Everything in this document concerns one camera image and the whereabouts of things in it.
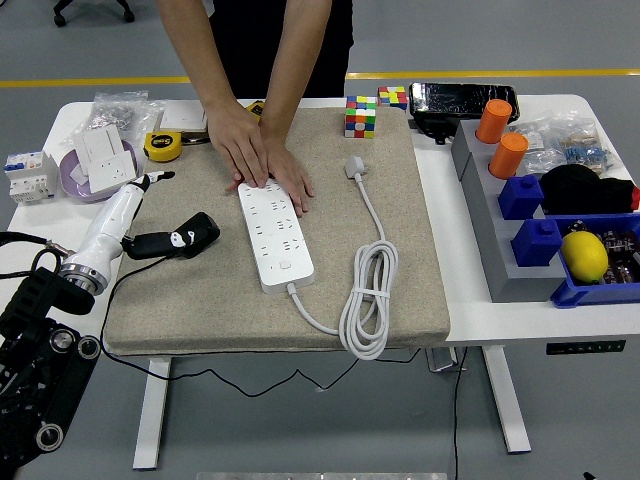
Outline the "person's left hand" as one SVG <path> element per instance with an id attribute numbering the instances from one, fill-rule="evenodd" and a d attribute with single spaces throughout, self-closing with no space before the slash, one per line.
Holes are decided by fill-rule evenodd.
<path id="1" fill-rule="evenodd" d="M 260 132 L 262 143 L 266 150 L 269 178 L 273 177 L 285 190 L 291 199 L 295 214 L 301 217 L 309 211 L 307 198 L 314 196 L 310 177 L 286 147 L 285 137 L 268 131 L 263 132 L 261 129 Z M 227 186 L 227 191 L 235 190 L 240 185 L 230 189 L 231 184 L 232 182 Z"/>

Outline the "person's right hand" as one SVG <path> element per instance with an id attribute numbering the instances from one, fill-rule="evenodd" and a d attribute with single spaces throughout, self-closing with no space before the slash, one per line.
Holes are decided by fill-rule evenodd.
<path id="1" fill-rule="evenodd" d="M 233 98 L 207 102 L 204 110 L 211 143 L 231 176 L 230 189 L 242 182 L 264 187 L 269 178 L 266 150 L 254 116 Z"/>

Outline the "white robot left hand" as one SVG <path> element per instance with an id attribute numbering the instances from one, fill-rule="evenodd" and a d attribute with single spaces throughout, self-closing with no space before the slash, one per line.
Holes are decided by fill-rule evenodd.
<path id="1" fill-rule="evenodd" d="M 122 186 L 101 208 L 79 250 L 63 261 L 60 275 L 98 296 L 111 281 L 111 262 L 122 253 L 144 260 L 192 251 L 206 237 L 206 229 L 193 221 L 172 232 L 144 234 L 135 240 L 126 238 L 149 187 L 174 176 L 172 171 L 156 171 Z"/>

